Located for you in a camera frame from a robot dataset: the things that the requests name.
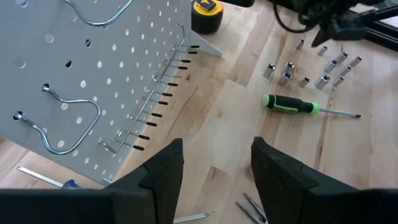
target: wooden workbench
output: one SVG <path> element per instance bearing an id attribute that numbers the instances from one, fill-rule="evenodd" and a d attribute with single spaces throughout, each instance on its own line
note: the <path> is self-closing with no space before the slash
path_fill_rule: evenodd
<path id="1" fill-rule="evenodd" d="M 293 12 L 281 10 L 290 26 L 298 28 Z M 359 189 L 398 187 L 398 53 L 368 41 L 327 42 L 323 57 L 311 49 L 316 31 L 293 35 L 280 28 L 271 5 L 257 1 L 244 9 L 225 4 L 223 23 L 216 34 L 205 38 L 223 52 L 222 58 L 192 55 L 190 69 L 180 72 L 180 87 L 171 88 L 169 106 L 159 106 L 157 128 L 144 152 L 132 151 L 119 177 L 135 169 L 174 138 L 184 140 L 184 176 L 177 217 L 209 212 L 196 223 L 251 223 L 235 206 L 245 203 L 243 192 L 259 202 L 250 168 L 250 146 L 254 136 L 294 156 L 307 165 Z M 302 50 L 295 46 L 306 41 Z M 363 61 L 338 88 L 318 90 L 313 82 L 324 65 L 342 50 L 350 54 L 337 73 L 353 57 Z M 286 62 L 295 64 L 294 80 L 277 84 Z M 277 65 L 273 78 L 262 76 L 268 63 Z M 303 77 L 312 82 L 301 89 Z M 353 119 L 330 114 L 282 114 L 264 109 L 264 94 L 294 96 L 316 101 L 322 107 L 353 111 Z M 0 146 L 0 187 L 52 188 L 49 184 L 18 172 L 25 166 L 60 182 L 68 179 L 84 187 L 98 184 L 28 152 L 11 142 Z"/>

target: green screwdriver handle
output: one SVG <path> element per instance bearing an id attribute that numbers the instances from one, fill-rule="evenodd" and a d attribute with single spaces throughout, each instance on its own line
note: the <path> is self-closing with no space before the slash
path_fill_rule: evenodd
<path id="1" fill-rule="evenodd" d="M 307 103 L 297 98 L 279 95 L 265 95 L 262 104 L 272 110 L 286 113 L 306 112 L 316 115 L 320 111 L 318 103 Z"/>

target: white pegboard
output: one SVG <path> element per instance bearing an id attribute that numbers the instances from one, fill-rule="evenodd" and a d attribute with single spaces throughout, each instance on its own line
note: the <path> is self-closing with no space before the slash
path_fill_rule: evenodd
<path id="1" fill-rule="evenodd" d="M 126 3 L 75 2 L 94 21 L 109 19 Z M 132 149 L 124 146 L 113 154 L 97 142 L 117 147 L 117 133 L 129 127 L 132 120 L 127 117 L 142 106 L 144 92 L 155 85 L 154 75 L 162 72 L 172 45 L 182 39 L 176 23 L 190 30 L 190 4 L 135 0 L 114 23 L 94 27 L 82 22 L 64 0 L 1 1 L 0 18 L 7 22 L 0 36 L 0 135 L 101 184 L 104 178 L 112 180 Z M 92 105 L 57 101 L 42 92 L 44 83 L 63 98 L 94 100 L 102 109 L 81 146 L 64 156 L 49 153 L 38 133 L 13 120 L 13 114 L 23 112 L 46 130 L 54 148 L 64 150 L 81 136 L 96 111 Z M 153 108 L 150 102 L 146 110 Z M 137 123 L 133 131 L 139 133 L 142 127 Z M 127 141 L 134 143 L 135 137 Z"/>

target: tape measure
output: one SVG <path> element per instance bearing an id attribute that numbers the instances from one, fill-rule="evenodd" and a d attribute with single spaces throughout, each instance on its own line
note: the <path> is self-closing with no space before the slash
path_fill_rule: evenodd
<path id="1" fill-rule="evenodd" d="M 211 34 L 220 28 L 223 5 L 217 0 L 194 0 L 192 2 L 192 30 L 199 34 Z"/>

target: metal socket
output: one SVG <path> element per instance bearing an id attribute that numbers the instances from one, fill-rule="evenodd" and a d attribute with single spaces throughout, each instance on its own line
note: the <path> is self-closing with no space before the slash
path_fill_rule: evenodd
<path id="1" fill-rule="evenodd" d="M 337 77 L 337 79 L 333 82 L 333 86 L 334 87 L 338 87 L 338 85 L 340 85 L 342 82 L 344 81 L 344 77 Z"/>
<path id="2" fill-rule="evenodd" d="M 323 46 L 322 49 L 319 50 L 318 55 L 322 56 L 328 50 L 327 46 Z"/>
<path id="3" fill-rule="evenodd" d="M 351 67 L 350 67 L 350 66 L 347 66 L 346 68 L 344 68 L 344 70 L 342 70 L 342 71 L 340 72 L 340 76 L 341 76 L 341 77 L 346 76 L 347 73 L 348 73 L 349 71 L 351 71 Z"/>
<path id="4" fill-rule="evenodd" d="M 310 83 L 310 78 L 305 77 L 301 81 L 299 81 L 298 86 L 304 88 L 308 83 Z"/>
<path id="5" fill-rule="evenodd" d="M 359 64 L 360 62 L 362 62 L 362 58 L 361 57 L 356 57 L 354 60 L 352 60 L 349 65 L 351 66 L 351 68 L 355 67 L 357 64 Z"/>
<path id="6" fill-rule="evenodd" d="M 269 78 L 275 70 L 275 65 L 269 63 L 266 69 L 263 71 L 262 76 Z"/>
<path id="7" fill-rule="evenodd" d="M 286 83 L 287 83 L 289 80 L 291 80 L 291 79 L 292 79 L 292 74 L 290 74 L 289 72 L 285 72 L 285 73 L 283 73 L 283 74 L 280 76 L 279 81 L 278 81 L 278 84 L 284 86 L 284 85 L 286 85 Z"/>
<path id="8" fill-rule="evenodd" d="M 297 50 L 300 50 L 304 46 L 304 40 L 300 40 L 300 43 L 298 43 L 298 46 L 296 47 Z"/>
<path id="9" fill-rule="evenodd" d="M 293 62 L 287 62 L 281 74 L 290 73 L 294 69 Z"/>
<path id="10" fill-rule="evenodd" d="M 325 68 L 323 68 L 323 71 L 325 71 L 326 73 L 330 73 L 331 71 L 333 71 L 333 69 L 335 69 L 338 65 L 338 61 L 336 61 L 335 59 L 333 59 L 331 62 L 329 62 Z"/>
<path id="11" fill-rule="evenodd" d="M 339 54 L 339 56 L 337 56 L 336 58 L 335 58 L 335 60 L 339 63 L 339 64 L 341 64 L 342 62 L 344 62 L 347 58 L 348 58 L 348 54 L 346 53 L 346 52 L 342 52 L 342 53 L 340 53 Z"/>
<path id="12" fill-rule="evenodd" d="M 318 89 L 322 89 L 328 83 L 330 83 L 330 77 L 328 75 L 322 75 L 317 81 L 315 81 L 314 85 Z"/>

